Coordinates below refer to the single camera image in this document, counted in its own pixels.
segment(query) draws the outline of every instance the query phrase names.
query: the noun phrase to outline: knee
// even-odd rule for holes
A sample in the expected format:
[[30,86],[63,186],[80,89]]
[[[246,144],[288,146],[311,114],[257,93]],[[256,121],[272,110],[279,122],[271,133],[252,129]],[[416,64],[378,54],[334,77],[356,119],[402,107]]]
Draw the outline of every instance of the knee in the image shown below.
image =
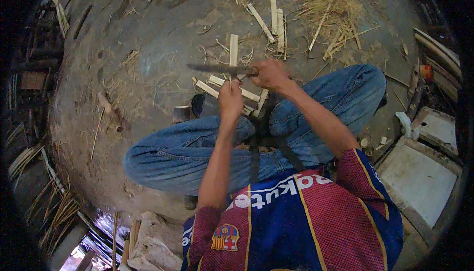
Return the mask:
[[380,92],[385,92],[385,87],[387,85],[387,80],[381,69],[372,64],[364,64],[362,72],[367,75],[367,81],[370,85]]

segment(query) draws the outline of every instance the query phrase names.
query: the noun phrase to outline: blue jeans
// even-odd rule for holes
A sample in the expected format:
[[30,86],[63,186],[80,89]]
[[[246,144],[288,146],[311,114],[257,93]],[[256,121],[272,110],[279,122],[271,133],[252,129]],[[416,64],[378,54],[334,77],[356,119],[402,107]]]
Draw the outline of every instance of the blue jeans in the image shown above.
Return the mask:
[[[385,76],[380,69],[360,64],[312,80],[302,88],[356,136],[375,114],[385,86]],[[214,150],[219,123],[219,116],[208,116],[146,136],[126,152],[123,159],[125,173],[145,187],[198,195]],[[273,109],[269,128],[273,136],[287,136],[288,146],[305,167],[326,163],[334,157],[289,100],[283,100]],[[234,143],[241,143],[254,133],[254,126],[241,116]],[[250,158],[249,151],[232,150],[229,192],[236,192],[250,183]],[[259,180],[291,168],[293,166],[280,150],[260,153]]]

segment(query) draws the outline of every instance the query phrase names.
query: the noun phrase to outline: forearm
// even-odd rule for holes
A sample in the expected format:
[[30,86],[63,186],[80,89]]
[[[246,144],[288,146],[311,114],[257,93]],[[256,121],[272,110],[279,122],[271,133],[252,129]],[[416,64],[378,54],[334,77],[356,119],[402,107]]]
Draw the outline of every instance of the forearm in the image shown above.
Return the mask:
[[323,105],[306,94],[295,82],[288,82],[282,94],[297,106],[316,135],[325,142],[336,157],[341,157],[347,149],[360,149],[349,128]]
[[221,208],[224,204],[229,185],[230,152],[236,125],[236,121],[221,121],[214,151],[199,187],[198,209],[205,206]]

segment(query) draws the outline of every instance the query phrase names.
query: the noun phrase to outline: football jersey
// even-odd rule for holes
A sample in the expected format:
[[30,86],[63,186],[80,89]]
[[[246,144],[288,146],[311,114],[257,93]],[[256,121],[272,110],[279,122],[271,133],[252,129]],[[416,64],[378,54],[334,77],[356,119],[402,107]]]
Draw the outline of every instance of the football jersey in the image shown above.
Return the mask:
[[204,207],[184,224],[181,270],[391,270],[403,246],[400,211],[357,149],[334,183],[322,167],[285,171]]

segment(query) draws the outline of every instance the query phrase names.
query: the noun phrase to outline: left hand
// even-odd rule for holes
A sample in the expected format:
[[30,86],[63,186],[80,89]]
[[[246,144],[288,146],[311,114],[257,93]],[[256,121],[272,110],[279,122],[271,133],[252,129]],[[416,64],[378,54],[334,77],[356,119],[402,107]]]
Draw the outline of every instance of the left hand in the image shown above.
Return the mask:
[[239,87],[240,81],[226,80],[219,92],[219,108],[221,120],[230,120],[236,122],[242,110],[244,101],[242,100],[242,90]]

